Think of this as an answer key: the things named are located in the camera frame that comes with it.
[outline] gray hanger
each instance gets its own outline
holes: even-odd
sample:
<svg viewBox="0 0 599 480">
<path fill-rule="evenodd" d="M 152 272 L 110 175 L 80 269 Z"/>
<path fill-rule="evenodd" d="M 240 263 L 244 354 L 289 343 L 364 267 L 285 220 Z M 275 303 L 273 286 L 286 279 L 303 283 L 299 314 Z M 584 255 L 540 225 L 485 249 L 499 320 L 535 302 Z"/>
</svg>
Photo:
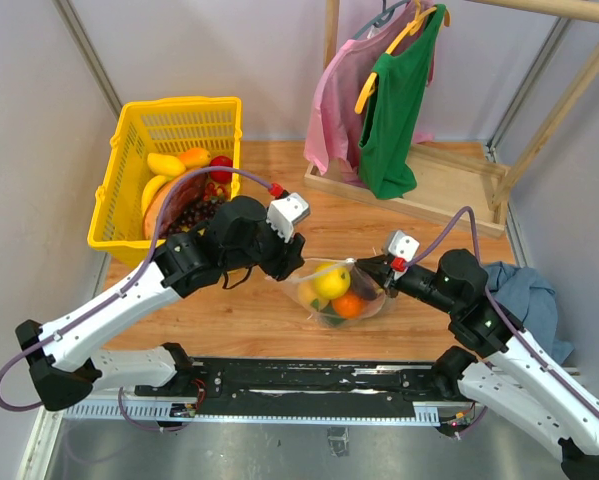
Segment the gray hanger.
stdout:
<svg viewBox="0 0 599 480">
<path fill-rule="evenodd" d="M 410 0 L 401 0 L 400 2 L 395 3 L 390 8 L 386 9 L 386 0 L 383 1 L 383 11 L 377 15 L 375 18 L 366 23 L 361 29 L 355 33 L 352 37 L 353 40 L 359 40 L 361 36 L 372 26 L 377 28 L 383 27 L 386 23 L 390 21 L 392 15 L 395 13 L 395 10 L 399 8 L 401 5 L 405 5 L 410 2 Z"/>
</svg>

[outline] blue cloth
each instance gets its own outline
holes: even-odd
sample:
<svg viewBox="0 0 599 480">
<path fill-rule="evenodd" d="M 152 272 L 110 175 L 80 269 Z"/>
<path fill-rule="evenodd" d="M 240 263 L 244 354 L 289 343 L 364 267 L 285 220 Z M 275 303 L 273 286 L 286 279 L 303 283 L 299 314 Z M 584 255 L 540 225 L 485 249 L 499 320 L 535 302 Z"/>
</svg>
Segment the blue cloth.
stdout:
<svg viewBox="0 0 599 480">
<path fill-rule="evenodd" d="M 534 268 L 503 262 L 485 265 L 484 269 L 488 272 L 488 289 L 495 299 L 523 322 L 555 362 L 563 363 L 574 347 L 556 338 L 556 294 L 548 281 Z"/>
</svg>

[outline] bag of fruit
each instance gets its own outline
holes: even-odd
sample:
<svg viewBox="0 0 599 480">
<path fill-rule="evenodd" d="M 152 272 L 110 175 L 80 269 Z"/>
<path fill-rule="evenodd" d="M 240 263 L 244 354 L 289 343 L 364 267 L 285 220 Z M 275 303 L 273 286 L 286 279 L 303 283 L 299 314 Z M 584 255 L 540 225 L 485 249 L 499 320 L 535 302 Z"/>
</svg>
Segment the bag of fruit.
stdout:
<svg viewBox="0 0 599 480">
<path fill-rule="evenodd" d="M 390 299 L 353 259 L 308 258 L 280 283 L 284 293 L 328 327 L 343 327 L 384 312 Z"/>
</svg>

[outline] wooden post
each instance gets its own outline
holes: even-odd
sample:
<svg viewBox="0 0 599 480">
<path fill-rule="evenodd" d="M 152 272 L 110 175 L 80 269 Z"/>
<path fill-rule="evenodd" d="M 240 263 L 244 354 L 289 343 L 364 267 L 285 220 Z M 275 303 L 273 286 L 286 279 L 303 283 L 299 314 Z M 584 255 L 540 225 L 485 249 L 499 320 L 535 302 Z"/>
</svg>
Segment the wooden post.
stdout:
<svg viewBox="0 0 599 480">
<path fill-rule="evenodd" d="M 475 3 L 545 13 L 599 23 L 599 3 L 584 0 L 470 0 Z"/>
<path fill-rule="evenodd" d="M 326 0 L 326 38 L 324 40 L 323 69 L 325 70 L 337 52 L 339 29 L 339 0 Z"/>
<path fill-rule="evenodd" d="M 534 134 L 528 146 L 517 159 L 517 162 L 513 165 L 508 174 L 499 184 L 499 187 L 495 191 L 490 202 L 490 208 L 492 210 L 494 210 L 502 202 L 502 200 L 506 200 L 508 198 L 512 187 L 514 187 L 519 181 L 537 154 L 541 151 L 550 137 L 555 133 L 557 127 L 559 127 L 568 113 L 570 113 L 572 107 L 575 106 L 577 100 L 581 98 L 598 73 L 599 43 L 588 57 L 588 60 L 586 60 L 585 65 L 581 67 L 581 70 L 579 70 L 577 76 L 570 83 L 563 95 L 561 95 L 561 98 L 559 98 L 557 104 L 552 108 L 546 119 Z"/>
</svg>

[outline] yellow basket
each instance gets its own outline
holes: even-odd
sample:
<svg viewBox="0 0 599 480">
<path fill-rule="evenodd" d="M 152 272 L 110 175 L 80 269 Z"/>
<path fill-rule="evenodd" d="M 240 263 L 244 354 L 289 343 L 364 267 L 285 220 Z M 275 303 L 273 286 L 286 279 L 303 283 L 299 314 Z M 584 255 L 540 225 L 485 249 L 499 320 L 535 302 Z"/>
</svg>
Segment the yellow basket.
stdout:
<svg viewBox="0 0 599 480">
<path fill-rule="evenodd" d="M 237 97 L 179 97 L 132 102 L 123 107 L 103 184 L 95 193 L 88 245 L 130 267 L 146 256 L 150 241 L 142 231 L 141 194 L 153 176 L 148 153 L 178 155 L 203 147 L 212 156 L 232 158 L 239 168 L 241 100 Z M 239 193 L 232 176 L 231 198 Z"/>
</svg>

